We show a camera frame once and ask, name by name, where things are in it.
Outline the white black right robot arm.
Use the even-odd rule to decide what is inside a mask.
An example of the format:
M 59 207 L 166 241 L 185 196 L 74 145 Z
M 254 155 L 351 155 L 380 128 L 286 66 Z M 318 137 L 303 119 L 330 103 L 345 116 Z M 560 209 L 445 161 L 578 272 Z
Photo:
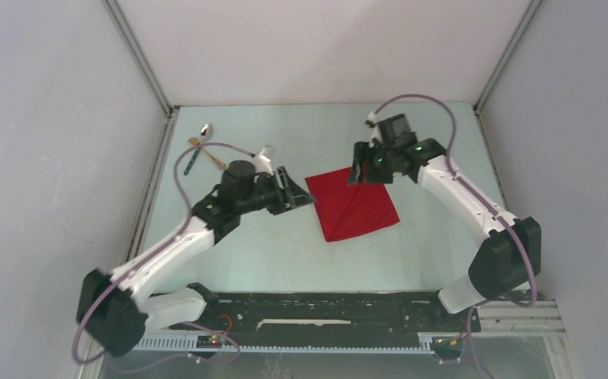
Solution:
M 478 246 L 467 271 L 440 289 L 428 309 L 432 326 L 448 330 L 460 312 L 505 297 L 528 284 L 531 306 L 538 292 L 542 229 L 532 217 L 520 219 L 491 201 L 456 166 L 448 150 L 433 138 L 419 140 L 404 114 L 379 120 L 370 113 L 368 141 L 354 145 L 349 184 L 390 184 L 407 176 L 434 195 L 471 232 Z

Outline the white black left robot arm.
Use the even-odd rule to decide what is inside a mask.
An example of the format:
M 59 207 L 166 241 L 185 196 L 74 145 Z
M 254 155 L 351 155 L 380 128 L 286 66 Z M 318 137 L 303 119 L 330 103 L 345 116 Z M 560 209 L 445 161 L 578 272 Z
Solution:
M 158 286 L 180 266 L 234 231 L 245 214 L 266 210 L 273 216 L 311 205 L 312 194 L 284 167 L 236 160 L 220 182 L 196 204 L 184 200 L 184 220 L 158 245 L 127 263 L 89 272 L 81 285 L 76 320 L 114 357 L 126 355 L 151 331 L 192 321 L 211 328 L 219 318 L 215 295 L 199 283 L 167 295 Z

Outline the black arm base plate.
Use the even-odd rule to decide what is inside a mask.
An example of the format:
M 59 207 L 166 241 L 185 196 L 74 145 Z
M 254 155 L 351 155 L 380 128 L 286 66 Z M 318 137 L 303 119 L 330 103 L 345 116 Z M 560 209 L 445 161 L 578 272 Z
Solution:
M 417 348 L 422 337 L 481 329 L 477 312 L 448 314 L 434 293 L 220 292 L 198 324 L 242 348 Z

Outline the red satin napkin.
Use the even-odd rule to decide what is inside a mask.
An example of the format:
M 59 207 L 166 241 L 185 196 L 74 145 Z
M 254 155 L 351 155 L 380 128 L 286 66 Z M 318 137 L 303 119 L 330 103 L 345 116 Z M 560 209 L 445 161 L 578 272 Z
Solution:
M 361 237 L 400 222 L 385 186 L 351 185 L 350 173 L 346 167 L 306 178 L 326 242 Z

